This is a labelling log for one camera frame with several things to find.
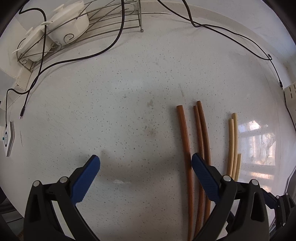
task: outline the white ceramic pot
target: white ceramic pot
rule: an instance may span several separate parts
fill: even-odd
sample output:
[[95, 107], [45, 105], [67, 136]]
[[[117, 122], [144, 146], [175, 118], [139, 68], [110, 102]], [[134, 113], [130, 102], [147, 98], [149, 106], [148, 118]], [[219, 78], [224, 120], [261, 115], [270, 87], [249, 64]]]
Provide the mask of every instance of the white ceramic pot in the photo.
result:
[[[44, 26], [37, 26], [35, 29], [30, 28], [26, 33], [27, 37], [23, 41], [20, 48], [13, 51], [13, 53], [15, 53], [16, 51], [19, 51], [20, 53], [25, 53], [25, 56], [27, 56], [33, 62], [39, 61], [42, 58], [42, 50], [43, 50], [43, 42], [44, 42], [42, 38], [43, 35], [44, 35]], [[53, 41], [48, 36], [46, 36], [44, 55], [46, 55], [47, 54], [46, 52], [48, 52], [52, 48], [52, 43]]]
[[77, 19], [73, 19], [79, 16], [81, 11], [85, 8], [83, 1], [70, 4], [65, 8], [63, 7], [64, 4], [57, 7], [54, 10], [56, 14], [53, 15], [49, 21], [43, 22], [41, 25], [47, 25], [48, 32], [52, 31], [49, 33], [49, 36], [53, 41], [66, 45], [80, 37], [87, 30], [89, 19], [87, 14], [80, 16]]

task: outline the silver screw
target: silver screw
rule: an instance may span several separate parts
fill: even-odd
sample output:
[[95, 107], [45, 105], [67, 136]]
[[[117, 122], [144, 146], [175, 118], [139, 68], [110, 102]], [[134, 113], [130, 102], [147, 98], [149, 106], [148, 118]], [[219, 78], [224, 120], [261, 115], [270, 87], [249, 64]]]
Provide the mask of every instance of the silver screw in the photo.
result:
[[252, 184], [255, 185], [255, 186], [257, 186], [259, 183], [258, 183], [258, 181], [256, 179], [253, 179], [252, 180]]
[[61, 183], [65, 183], [66, 181], [68, 181], [67, 177], [61, 177], [59, 180]]
[[40, 184], [40, 182], [39, 182], [39, 181], [35, 181], [35, 182], [33, 182], [33, 186], [34, 186], [34, 187], [38, 187], [38, 186], [39, 186], [39, 184]]
[[228, 175], [223, 176], [223, 180], [226, 182], [230, 182], [231, 181], [231, 177]]

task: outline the black circle logo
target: black circle logo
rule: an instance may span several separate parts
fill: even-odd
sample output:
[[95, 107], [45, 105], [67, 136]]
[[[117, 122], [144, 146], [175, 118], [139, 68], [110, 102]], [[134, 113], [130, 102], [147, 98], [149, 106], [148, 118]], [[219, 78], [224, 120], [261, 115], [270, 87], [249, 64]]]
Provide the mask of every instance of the black circle logo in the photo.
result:
[[5, 147], [7, 147], [7, 131], [5, 132], [5, 136], [4, 136], [4, 144], [5, 144]]

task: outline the blue gripper pad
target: blue gripper pad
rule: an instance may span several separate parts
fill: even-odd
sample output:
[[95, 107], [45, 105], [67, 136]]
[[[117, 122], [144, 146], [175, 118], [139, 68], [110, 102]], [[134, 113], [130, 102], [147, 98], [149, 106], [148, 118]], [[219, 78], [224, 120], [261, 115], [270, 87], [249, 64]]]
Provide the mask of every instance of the blue gripper pad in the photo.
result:
[[219, 185], [209, 172], [204, 160], [195, 153], [192, 156], [191, 165], [208, 198], [218, 203], [220, 200]]
[[71, 189], [70, 198], [73, 205], [83, 200], [87, 190], [100, 170], [100, 158], [92, 155], [92, 157], [86, 163], [86, 166], [82, 168], [82, 173], [77, 178]]

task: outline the white device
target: white device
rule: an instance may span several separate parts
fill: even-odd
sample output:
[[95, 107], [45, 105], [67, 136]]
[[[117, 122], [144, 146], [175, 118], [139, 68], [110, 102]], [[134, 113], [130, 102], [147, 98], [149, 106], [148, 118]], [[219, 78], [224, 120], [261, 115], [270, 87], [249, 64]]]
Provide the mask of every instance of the white device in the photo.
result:
[[14, 135], [14, 131], [13, 131], [13, 123], [10, 121], [7, 125], [5, 132], [4, 132], [4, 137], [2, 137], [6, 156], [10, 155], [10, 151], [11, 151], [14, 137], [15, 137], [15, 135]]
[[285, 88], [285, 97], [288, 110], [296, 126], [296, 82]]

